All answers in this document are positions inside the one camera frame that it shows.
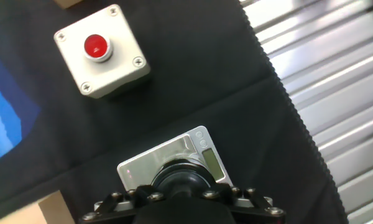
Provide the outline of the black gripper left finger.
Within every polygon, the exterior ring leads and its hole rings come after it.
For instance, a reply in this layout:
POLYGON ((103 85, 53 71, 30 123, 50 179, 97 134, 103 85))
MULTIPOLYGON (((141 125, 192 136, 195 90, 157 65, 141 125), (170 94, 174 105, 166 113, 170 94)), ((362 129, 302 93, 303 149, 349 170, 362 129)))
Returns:
POLYGON ((79 218, 79 224, 131 224, 143 207, 165 199, 166 196, 151 185, 141 185, 124 194, 113 192, 96 202, 94 211, 79 218))

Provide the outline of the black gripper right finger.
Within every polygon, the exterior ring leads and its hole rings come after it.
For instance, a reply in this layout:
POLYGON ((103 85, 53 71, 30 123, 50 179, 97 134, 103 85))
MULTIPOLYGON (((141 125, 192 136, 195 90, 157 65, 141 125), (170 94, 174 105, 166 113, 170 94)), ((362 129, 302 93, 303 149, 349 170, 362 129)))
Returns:
POLYGON ((229 184, 214 184, 201 198, 224 205, 236 223, 285 224, 285 210, 273 206, 254 188, 241 189, 229 184))

